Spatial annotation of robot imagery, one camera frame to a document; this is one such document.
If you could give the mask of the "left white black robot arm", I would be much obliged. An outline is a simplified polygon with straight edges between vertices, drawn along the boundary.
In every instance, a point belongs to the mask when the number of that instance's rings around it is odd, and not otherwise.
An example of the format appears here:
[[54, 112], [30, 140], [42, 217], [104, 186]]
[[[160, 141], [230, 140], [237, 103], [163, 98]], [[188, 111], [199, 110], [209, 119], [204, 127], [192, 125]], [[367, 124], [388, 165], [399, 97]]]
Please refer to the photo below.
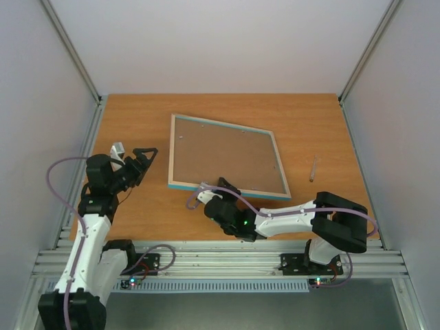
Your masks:
[[124, 156], [122, 145], [115, 143], [110, 154], [86, 159], [87, 182], [74, 211], [79, 231], [54, 291], [38, 302], [45, 329], [105, 328], [111, 288], [139, 262], [131, 240], [106, 240], [118, 194], [140, 185], [157, 154], [156, 148], [135, 148], [132, 156]]

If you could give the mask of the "turquoise picture frame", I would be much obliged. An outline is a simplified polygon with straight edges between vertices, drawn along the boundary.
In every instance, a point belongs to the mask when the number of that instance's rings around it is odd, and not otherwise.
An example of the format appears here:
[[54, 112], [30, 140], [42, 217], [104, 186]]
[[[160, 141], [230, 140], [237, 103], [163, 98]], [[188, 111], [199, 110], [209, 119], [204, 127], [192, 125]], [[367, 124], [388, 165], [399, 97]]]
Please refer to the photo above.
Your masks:
[[272, 131], [173, 114], [168, 187], [196, 190], [221, 177], [246, 197], [292, 197]]

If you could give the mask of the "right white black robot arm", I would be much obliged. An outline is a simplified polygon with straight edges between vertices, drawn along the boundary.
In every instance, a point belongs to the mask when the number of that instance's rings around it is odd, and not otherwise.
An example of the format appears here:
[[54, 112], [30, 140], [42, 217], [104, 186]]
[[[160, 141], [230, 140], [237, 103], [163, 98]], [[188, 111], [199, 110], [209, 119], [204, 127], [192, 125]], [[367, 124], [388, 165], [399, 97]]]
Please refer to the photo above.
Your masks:
[[373, 220], [367, 209], [330, 192], [318, 192], [316, 197], [299, 206], [268, 209], [256, 208], [245, 201], [241, 191], [219, 178], [217, 185], [202, 183], [196, 200], [204, 205], [205, 216], [213, 220], [226, 235], [248, 242], [268, 239], [280, 234], [312, 232], [302, 257], [283, 260], [284, 274], [337, 276], [342, 268], [336, 264], [339, 255], [363, 254], [367, 239], [374, 235], [368, 230]]

